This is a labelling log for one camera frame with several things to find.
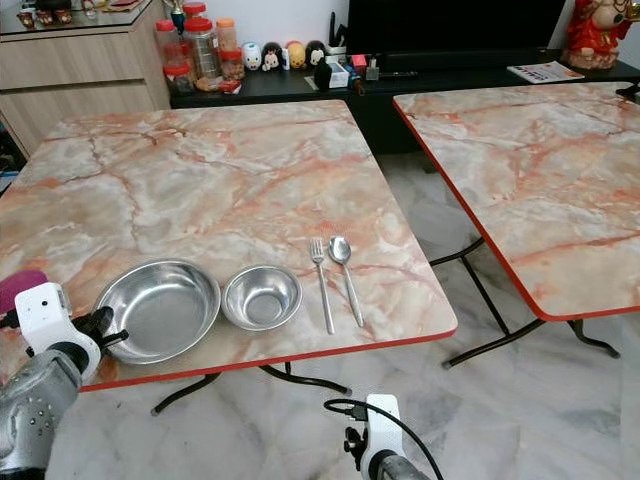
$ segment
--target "plush toy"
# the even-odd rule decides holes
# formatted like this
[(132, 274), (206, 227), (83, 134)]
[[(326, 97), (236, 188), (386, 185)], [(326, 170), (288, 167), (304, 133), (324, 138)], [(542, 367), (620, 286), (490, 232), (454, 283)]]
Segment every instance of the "plush toy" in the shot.
[(242, 62), (249, 70), (257, 70), (262, 63), (262, 53), (257, 43), (247, 42), (242, 45)]
[(319, 40), (311, 40), (307, 43), (306, 58), (307, 65), (315, 67), (321, 58), (327, 54), (324, 44)]
[(327, 65), (327, 61), (324, 59), (324, 56), (320, 57), (318, 65), (313, 71), (313, 81), (321, 92), (329, 90), (329, 84), (331, 83), (331, 67)]
[(277, 70), (282, 65), (282, 48), (276, 42), (269, 42), (262, 48), (262, 70)]
[(297, 40), (293, 40), (287, 43), (287, 51), (289, 52), (289, 62), (291, 63), (291, 68), (306, 68), (306, 52), (304, 51), (304, 45), (302, 45)]

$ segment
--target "marble-pattern tabletop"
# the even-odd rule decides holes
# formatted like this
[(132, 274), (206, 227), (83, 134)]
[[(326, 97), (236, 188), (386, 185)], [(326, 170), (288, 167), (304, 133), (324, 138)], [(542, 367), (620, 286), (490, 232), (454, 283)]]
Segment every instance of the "marble-pattern tabletop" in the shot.
[(533, 312), (640, 309), (640, 106), (626, 84), (395, 97)]
[[(252, 264), (283, 265), (302, 306), (282, 327), (248, 332), (220, 315), (194, 348), (148, 366), (103, 359), (85, 389), (107, 388), (435, 340), (456, 317), (346, 105), (252, 105), (81, 117), (60, 123), (0, 199), (0, 278), (43, 270), (74, 316), (129, 268), (183, 258), (221, 284)], [(328, 335), (312, 236), (345, 235), (365, 318), (326, 260)], [(2, 380), (26, 360), (0, 332)]]

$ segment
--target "black cable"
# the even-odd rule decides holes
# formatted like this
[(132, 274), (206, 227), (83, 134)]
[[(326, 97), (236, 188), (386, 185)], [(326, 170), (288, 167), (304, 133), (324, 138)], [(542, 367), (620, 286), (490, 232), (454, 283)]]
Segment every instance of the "black cable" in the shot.
[(353, 412), (354, 408), (346, 409), (346, 408), (336, 408), (333, 406), (340, 403), (343, 403), (346, 405), (354, 405), (354, 408), (357, 406), (357, 407), (363, 407), (369, 410), (373, 410), (374, 412), (379, 413), (380, 415), (388, 418), (393, 423), (398, 425), (402, 430), (405, 431), (407, 435), (411, 437), (411, 439), (414, 442), (418, 444), (418, 447), (420, 447), (420, 450), (422, 450), (422, 453), (424, 453), (425, 457), (427, 457), (427, 460), (429, 460), (429, 465), (431, 465), (433, 472), (436, 474), (436, 478), (438, 480), (444, 480), (444, 477), (442, 476), (442, 473), (438, 468), (438, 464), (436, 463), (435, 459), (431, 455), (431, 452), (429, 452), (429, 449), (427, 448), (427, 446), (422, 442), (422, 440), (420, 440), (420, 437), (418, 437), (415, 433), (413, 433), (413, 430), (411, 430), (402, 421), (398, 420), (396, 417), (394, 417), (390, 413), (385, 412), (381, 408), (376, 407), (375, 405), (371, 405), (370, 403), (367, 403), (367, 402), (361, 402), (360, 400), (351, 400), (349, 398), (344, 398), (344, 399), (336, 398), (334, 400), (327, 400), (326, 402), (324, 402), (324, 408), (326, 408), (331, 412), (343, 413), (344, 415), (349, 415), (354, 417), (357, 415), (357, 412), (355, 414)]

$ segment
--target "jar of snacks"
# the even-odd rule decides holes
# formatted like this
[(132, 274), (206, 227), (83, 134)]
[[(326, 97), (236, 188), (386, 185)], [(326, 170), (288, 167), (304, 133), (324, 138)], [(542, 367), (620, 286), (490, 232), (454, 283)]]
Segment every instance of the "jar of snacks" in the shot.
[(232, 52), (238, 48), (236, 40), (236, 25), (233, 18), (219, 18), (216, 20), (218, 30), (218, 47), (222, 52)]
[(202, 2), (188, 2), (182, 5), (186, 18), (206, 17), (207, 6)]
[(184, 28), (193, 58), (196, 86), (203, 90), (207, 84), (207, 89), (213, 89), (220, 76), (218, 55), (213, 46), (213, 23), (208, 18), (189, 18), (184, 22)]
[(183, 63), (177, 67), (165, 65), (162, 70), (167, 86), (172, 95), (188, 95), (193, 93), (193, 80), (189, 65)]
[(180, 41), (176, 27), (171, 20), (158, 20), (156, 22), (156, 41), (164, 59), (163, 63), (167, 64), (167, 54), (170, 54), (169, 50), (171, 49), (170, 45), (177, 45)]
[(182, 65), (183, 63), (187, 63), (187, 56), (189, 56), (189, 48), (185, 49), (182, 46), (182, 43), (167, 43), (162, 49), (162, 53), (164, 54), (164, 64), (177, 66)]
[(222, 76), (225, 80), (242, 80), (244, 78), (242, 49), (220, 52), (220, 60), (222, 61)]

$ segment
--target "small metal bowl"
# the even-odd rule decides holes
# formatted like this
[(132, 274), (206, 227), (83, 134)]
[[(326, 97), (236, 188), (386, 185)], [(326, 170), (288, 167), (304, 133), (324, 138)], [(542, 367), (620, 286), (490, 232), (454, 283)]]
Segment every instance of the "small metal bowl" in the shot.
[(220, 287), (192, 263), (156, 260), (111, 283), (95, 309), (104, 306), (113, 309), (113, 321), (103, 334), (129, 332), (109, 352), (124, 363), (158, 363), (204, 337), (220, 310)]
[(225, 317), (245, 330), (269, 330), (287, 322), (300, 307), (302, 289), (282, 267), (255, 265), (238, 272), (222, 293)]

